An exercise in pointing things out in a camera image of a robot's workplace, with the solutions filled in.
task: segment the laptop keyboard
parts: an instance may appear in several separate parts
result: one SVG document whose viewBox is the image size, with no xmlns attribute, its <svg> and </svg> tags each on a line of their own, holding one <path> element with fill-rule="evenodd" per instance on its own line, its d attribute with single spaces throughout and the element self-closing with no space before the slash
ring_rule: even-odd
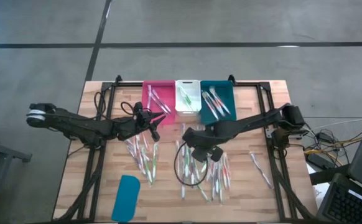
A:
<svg viewBox="0 0 362 224">
<path fill-rule="evenodd" d="M 337 187 L 326 215 L 342 223 L 362 223 L 362 200 Z"/>
</svg>

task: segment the teal bin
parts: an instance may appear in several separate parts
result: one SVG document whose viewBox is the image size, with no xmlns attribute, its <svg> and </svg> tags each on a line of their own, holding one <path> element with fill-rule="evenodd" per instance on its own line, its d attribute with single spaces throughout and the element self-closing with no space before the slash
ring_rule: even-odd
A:
<svg viewBox="0 0 362 224">
<path fill-rule="evenodd" d="M 231 120 L 236 121 L 236 109 L 235 109 L 235 98 L 233 95 L 233 85 L 230 81 L 201 81 L 200 89 L 208 92 L 210 95 L 209 87 L 214 86 L 216 89 L 217 95 L 221 98 L 221 101 L 229 109 L 231 114 L 225 112 L 225 117 L 222 117 L 220 112 L 216 110 L 218 118 L 220 120 Z M 213 116 L 213 113 L 210 111 L 209 107 L 206 104 L 206 101 L 202 97 L 202 109 L 200 110 L 200 122 L 204 125 L 211 124 L 216 122 L 216 118 Z"/>
</svg>

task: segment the wooden tabletop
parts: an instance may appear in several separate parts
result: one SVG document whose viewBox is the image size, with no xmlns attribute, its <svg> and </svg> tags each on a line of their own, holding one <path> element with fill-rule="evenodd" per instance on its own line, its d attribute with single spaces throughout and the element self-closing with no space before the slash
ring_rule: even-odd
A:
<svg viewBox="0 0 362 224">
<path fill-rule="evenodd" d="M 272 97 L 276 108 L 285 103 L 290 103 L 284 80 L 268 82 L 271 84 Z M 80 115 L 86 117 L 96 115 L 93 96 L 95 92 L 100 91 L 101 84 L 102 82 L 86 82 L 80 103 Z M 142 87 L 116 88 L 112 118 L 126 116 L 120 108 L 120 103 L 127 101 L 133 105 L 141 100 L 141 95 Z M 238 119 L 259 114 L 258 95 L 255 88 L 234 87 L 234 97 Z M 275 193 L 267 187 L 249 156 L 249 152 L 256 153 L 259 165 L 272 180 L 263 129 L 239 134 L 235 139 L 221 145 L 221 148 L 224 149 L 230 159 L 231 188 L 224 191 L 223 204 L 220 204 L 218 200 L 206 203 L 196 188 L 187 188 L 185 200 L 181 199 L 181 184 L 175 178 L 173 170 L 175 140 L 181 138 L 181 123 L 186 123 L 187 127 L 196 128 L 197 119 L 178 117 L 175 124 L 158 128 L 160 134 L 159 160 L 156 181 L 152 187 L 149 186 L 146 178 L 138 170 L 126 150 L 126 144 L 118 140 L 108 141 L 96 210 L 96 221 L 111 221 L 119 180 L 124 174 L 134 175 L 141 182 L 138 204 L 133 219 L 135 222 L 278 221 Z M 153 142 L 151 138 L 148 139 L 152 147 Z M 72 142 L 70 152 L 81 146 L 80 141 Z M 63 215 L 80 193 L 87 157 L 88 150 L 82 149 L 68 158 L 55 206 L 54 218 Z M 297 146 L 288 148 L 286 161 L 294 192 L 308 210 L 315 214 L 317 206 L 302 149 Z M 211 195 L 211 187 L 208 182 L 202 184 L 202 188 L 207 195 Z M 91 194 L 92 191 L 87 200 L 86 214 L 90 211 Z M 289 214 L 286 194 L 283 190 L 282 198 L 284 199 L 286 214 Z"/>
</svg>

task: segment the plastic bin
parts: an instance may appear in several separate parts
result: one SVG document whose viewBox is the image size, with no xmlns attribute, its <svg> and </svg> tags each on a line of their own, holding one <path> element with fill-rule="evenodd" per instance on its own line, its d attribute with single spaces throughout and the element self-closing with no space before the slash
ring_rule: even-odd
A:
<svg viewBox="0 0 362 224">
<path fill-rule="evenodd" d="M 181 87 L 188 95 L 191 101 L 189 106 L 182 95 Z M 202 99 L 200 97 L 199 80 L 177 80 L 175 81 L 175 110 L 179 116 L 196 116 L 202 108 Z"/>
<path fill-rule="evenodd" d="M 210 95 L 209 87 L 214 86 L 217 95 L 220 97 L 221 101 L 229 109 L 231 114 L 225 112 L 225 117 L 222 117 L 221 114 L 216 110 L 218 118 L 220 120 L 231 120 L 236 121 L 236 108 L 235 108 L 235 98 L 233 95 L 233 85 L 230 81 L 201 81 L 200 89 L 208 92 Z M 213 116 L 213 113 L 206 104 L 206 101 L 203 99 L 202 95 L 202 109 L 200 110 L 200 122 L 202 124 L 211 124 L 216 122 L 216 118 Z"/>
<path fill-rule="evenodd" d="M 148 104 L 148 85 L 155 89 L 159 98 L 170 108 L 171 113 L 160 124 L 174 124 L 175 121 L 175 81 L 174 80 L 152 80 L 144 81 L 142 84 L 142 105 L 147 108 Z M 163 112 L 161 108 L 151 100 L 152 112 Z"/>
</svg>

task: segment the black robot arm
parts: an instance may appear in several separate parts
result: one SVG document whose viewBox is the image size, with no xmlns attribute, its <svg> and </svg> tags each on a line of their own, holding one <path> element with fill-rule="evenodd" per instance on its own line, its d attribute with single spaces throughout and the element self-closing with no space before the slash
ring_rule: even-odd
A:
<svg viewBox="0 0 362 224">
<path fill-rule="evenodd" d="M 214 161 L 220 160 L 223 150 L 217 145 L 226 143 L 235 138 L 239 133 L 263 128 L 272 124 L 278 124 L 282 131 L 274 131 L 275 139 L 286 140 L 291 131 L 300 129 L 304 119 L 298 106 L 285 104 L 278 109 L 269 110 L 266 113 L 258 114 L 237 121 L 218 121 L 207 125 L 204 131 L 196 131 L 188 128 L 182 139 L 188 147 L 194 147 L 192 157 L 203 162 L 208 156 Z"/>
<path fill-rule="evenodd" d="M 28 125 L 60 131 L 69 139 L 78 138 L 85 146 L 95 148 L 102 146 L 105 140 L 118 138 L 124 141 L 148 129 L 153 140 L 158 141 L 160 136 L 156 127 L 165 118 L 163 113 L 144 110 L 141 102 L 137 102 L 132 108 L 132 116 L 102 121 L 71 113 L 51 103 L 33 103 L 29 108 L 30 113 L 26 119 Z"/>
</svg>

